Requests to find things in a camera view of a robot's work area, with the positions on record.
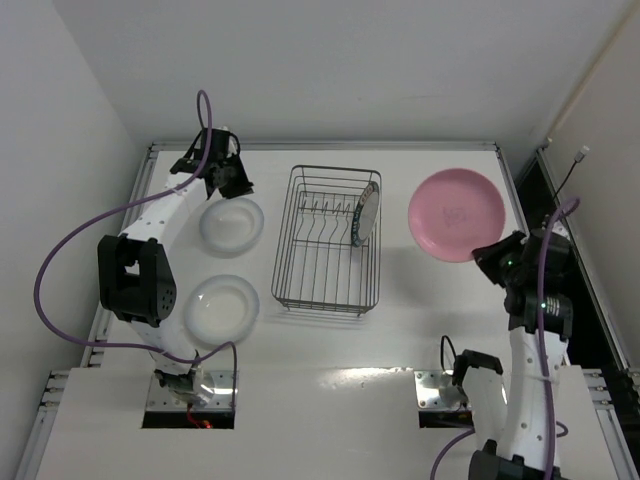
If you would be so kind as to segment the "pink plastic plate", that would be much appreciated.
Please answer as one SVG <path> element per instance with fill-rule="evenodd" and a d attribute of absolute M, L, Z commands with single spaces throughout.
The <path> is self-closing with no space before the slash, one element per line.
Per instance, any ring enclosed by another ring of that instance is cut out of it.
<path fill-rule="evenodd" d="M 471 261 L 473 250 L 498 242 L 505 224 L 506 208 L 496 185 L 465 168 L 429 176 L 408 205 L 409 230 L 416 244 L 450 263 Z"/>

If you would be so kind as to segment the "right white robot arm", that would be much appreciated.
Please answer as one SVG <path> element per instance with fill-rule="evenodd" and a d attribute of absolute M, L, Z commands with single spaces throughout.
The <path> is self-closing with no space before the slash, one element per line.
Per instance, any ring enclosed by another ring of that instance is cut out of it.
<path fill-rule="evenodd" d="M 554 391 L 573 331 L 574 308 L 560 293 L 570 241 L 548 228 L 516 232 L 473 252 L 476 265 L 505 290 L 510 381 L 500 360 L 466 349 L 452 383 L 470 401 L 477 449 L 471 479 L 559 479 Z"/>

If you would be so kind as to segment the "blue rimmed white plate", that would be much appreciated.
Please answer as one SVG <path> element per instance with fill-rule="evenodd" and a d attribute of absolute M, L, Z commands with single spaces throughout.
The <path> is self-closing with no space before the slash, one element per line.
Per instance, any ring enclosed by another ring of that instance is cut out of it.
<path fill-rule="evenodd" d="M 351 245 L 362 246 L 371 235 L 380 206 L 380 187 L 371 181 L 364 188 L 357 201 L 352 218 Z"/>

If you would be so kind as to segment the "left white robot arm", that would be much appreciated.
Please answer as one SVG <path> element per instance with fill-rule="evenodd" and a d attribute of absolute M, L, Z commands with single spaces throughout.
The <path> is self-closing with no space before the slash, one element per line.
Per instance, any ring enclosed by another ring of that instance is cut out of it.
<path fill-rule="evenodd" d="M 168 252 L 191 214 L 214 192 L 233 199 L 252 192 L 238 137 L 204 129 L 169 170 L 163 196 L 149 203 L 119 235 L 98 244 L 100 301 L 141 338 L 160 387 L 190 406 L 213 395 L 202 358 L 173 315 L 178 289 Z"/>

